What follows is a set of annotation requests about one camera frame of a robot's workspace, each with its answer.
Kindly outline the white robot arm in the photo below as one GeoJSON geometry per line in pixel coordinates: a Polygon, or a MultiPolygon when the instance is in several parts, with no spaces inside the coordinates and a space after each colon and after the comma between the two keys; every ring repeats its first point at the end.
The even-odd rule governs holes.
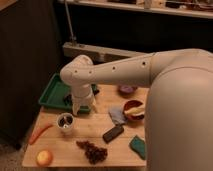
{"type": "Polygon", "coordinates": [[[146,87],[147,171],[213,171],[213,53],[182,49],[95,65],[79,55],[60,71],[73,111],[93,84],[146,87]]]}

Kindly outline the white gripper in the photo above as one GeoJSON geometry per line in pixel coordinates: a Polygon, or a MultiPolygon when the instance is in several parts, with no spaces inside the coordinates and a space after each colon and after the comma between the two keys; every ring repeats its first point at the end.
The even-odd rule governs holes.
{"type": "Polygon", "coordinates": [[[88,106],[97,113],[96,101],[90,84],[73,86],[72,89],[73,115],[77,116],[81,106],[88,106]]]}

